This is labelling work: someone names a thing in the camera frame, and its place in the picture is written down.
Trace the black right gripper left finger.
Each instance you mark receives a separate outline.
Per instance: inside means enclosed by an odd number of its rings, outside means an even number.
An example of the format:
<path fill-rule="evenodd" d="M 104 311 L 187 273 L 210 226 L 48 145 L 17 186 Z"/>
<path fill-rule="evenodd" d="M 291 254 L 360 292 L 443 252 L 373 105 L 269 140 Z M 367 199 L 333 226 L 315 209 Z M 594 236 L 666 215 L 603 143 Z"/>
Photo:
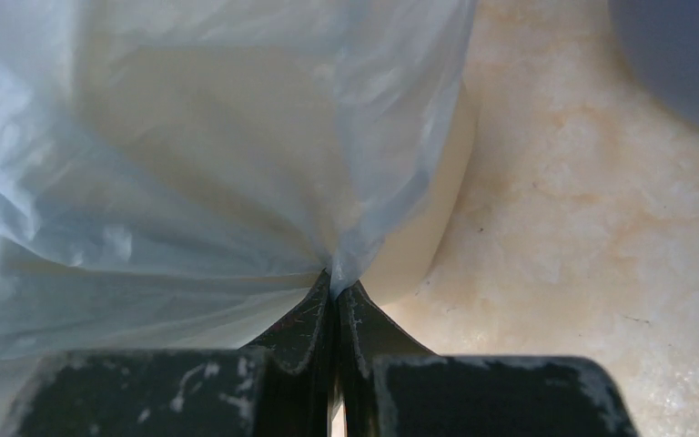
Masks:
<path fill-rule="evenodd" d="M 306 297 L 236 350 L 103 349 L 42 359 L 1 436 L 328 436 L 333 309 Z"/>

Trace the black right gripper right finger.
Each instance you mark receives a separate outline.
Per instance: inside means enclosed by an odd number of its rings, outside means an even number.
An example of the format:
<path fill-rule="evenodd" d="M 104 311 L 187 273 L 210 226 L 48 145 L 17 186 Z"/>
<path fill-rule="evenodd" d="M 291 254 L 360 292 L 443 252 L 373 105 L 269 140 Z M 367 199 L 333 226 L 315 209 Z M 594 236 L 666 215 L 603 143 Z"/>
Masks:
<path fill-rule="evenodd" d="M 360 284 L 342 291 L 339 382 L 349 436 L 634 436 L 620 390 L 578 356 L 439 355 Z"/>

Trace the beige plastic trash bin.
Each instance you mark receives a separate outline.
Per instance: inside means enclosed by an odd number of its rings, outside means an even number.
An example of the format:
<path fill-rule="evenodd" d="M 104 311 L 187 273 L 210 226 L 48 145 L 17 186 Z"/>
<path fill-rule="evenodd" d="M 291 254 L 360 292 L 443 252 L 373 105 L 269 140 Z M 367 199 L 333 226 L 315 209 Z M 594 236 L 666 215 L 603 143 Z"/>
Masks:
<path fill-rule="evenodd" d="M 425 276 L 463 180 L 474 116 L 463 36 L 246 44 L 104 33 L 76 68 L 84 119 L 134 169 L 142 278 L 234 298 L 326 270 L 391 300 Z"/>

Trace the light blue trash bag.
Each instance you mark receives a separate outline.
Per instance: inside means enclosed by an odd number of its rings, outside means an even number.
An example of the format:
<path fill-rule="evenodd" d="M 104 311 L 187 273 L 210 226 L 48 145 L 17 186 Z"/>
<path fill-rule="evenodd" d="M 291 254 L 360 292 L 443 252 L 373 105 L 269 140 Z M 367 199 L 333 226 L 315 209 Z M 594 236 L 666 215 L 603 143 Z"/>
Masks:
<path fill-rule="evenodd" d="M 0 1 L 0 425 L 68 350 L 236 348 L 426 276 L 472 1 Z"/>

